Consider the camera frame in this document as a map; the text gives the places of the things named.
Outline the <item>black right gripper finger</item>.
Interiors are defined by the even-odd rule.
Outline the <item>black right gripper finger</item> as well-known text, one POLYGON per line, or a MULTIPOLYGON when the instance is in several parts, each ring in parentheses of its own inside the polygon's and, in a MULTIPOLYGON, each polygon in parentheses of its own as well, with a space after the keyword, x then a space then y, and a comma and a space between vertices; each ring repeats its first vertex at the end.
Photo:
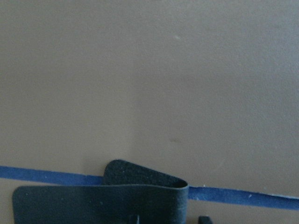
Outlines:
POLYGON ((212 220, 208 216, 199 216, 198 224, 212 224, 212 220))

